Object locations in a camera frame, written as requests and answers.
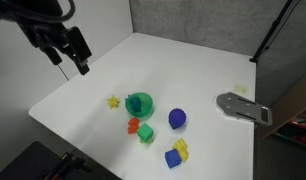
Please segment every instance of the green bowl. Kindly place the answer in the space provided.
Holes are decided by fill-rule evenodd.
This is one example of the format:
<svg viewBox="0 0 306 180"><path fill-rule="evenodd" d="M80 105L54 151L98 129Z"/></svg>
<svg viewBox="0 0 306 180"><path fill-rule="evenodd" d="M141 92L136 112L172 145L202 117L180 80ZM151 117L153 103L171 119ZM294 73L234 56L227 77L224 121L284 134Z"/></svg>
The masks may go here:
<svg viewBox="0 0 306 180"><path fill-rule="evenodd" d="M138 92L129 95L125 99L125 107L134 117L141 118L152 112L153 100L150 95Z"/></svg>

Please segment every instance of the white table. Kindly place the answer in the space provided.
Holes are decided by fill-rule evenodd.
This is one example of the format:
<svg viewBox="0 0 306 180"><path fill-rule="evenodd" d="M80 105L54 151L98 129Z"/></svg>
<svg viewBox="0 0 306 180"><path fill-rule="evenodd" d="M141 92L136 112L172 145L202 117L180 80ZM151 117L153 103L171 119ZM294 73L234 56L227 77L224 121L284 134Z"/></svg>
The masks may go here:
<svg viewBox="0 0 306 180"><path fill-rule="evenodd" d="M215 98L236 84L254 99L256 66L248 56L134 33L90 68L29 114L122 179L252 179L254 124L224 117L215 106ZM152 144L127 134L131 116L124 98L135 92L154 101L146 121L154 129ZM106 104L112 95L122 100L118 109ZM173 131L168 114L177 107L188 119ZM164 153L179 138L190 155L169 169Z"/></svg>

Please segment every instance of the green cube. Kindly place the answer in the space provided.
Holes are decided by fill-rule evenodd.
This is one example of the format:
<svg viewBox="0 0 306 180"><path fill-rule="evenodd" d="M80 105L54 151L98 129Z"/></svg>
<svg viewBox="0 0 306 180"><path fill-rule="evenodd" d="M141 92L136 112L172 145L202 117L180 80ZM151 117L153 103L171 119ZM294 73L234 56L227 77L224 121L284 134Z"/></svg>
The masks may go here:
<svg viewBox="0 0 306 180"><path fill-rule="evenodd" d="M143 124L136 132L143 142L148 142L153 137L153 129L146 123Z"/></svg>

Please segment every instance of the star-shaped toy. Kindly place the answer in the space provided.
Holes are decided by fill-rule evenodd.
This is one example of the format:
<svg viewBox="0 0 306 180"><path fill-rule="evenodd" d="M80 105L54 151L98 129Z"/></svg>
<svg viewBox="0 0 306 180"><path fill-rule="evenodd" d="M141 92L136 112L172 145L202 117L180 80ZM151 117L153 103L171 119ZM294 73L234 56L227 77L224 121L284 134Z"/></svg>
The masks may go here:
<svg viewBox="0 0 306 180"><path fill-rule="evenodd" d="M120 99L115 96L112 96L106 101L107 101L107 105L110 106L111 109L119 107Z"/></svg>

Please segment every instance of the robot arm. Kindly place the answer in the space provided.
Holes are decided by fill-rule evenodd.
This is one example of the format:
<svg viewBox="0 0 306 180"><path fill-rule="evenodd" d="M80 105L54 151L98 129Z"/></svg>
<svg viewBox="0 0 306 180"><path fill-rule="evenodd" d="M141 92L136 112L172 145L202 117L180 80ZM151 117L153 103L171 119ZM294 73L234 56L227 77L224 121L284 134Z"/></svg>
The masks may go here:
<svg viewBox="0 0 306 180"><path fill-rule="evenodd" d="M0 0L0 19L16 22L31 44L40 48L54 65L62 62L55 50L58 49L85 75L89 71L87 58L92 53L79 28L66 29L62 24L75 12L73 0L68 1L71 9L62 16L57 0Z"/></svg>

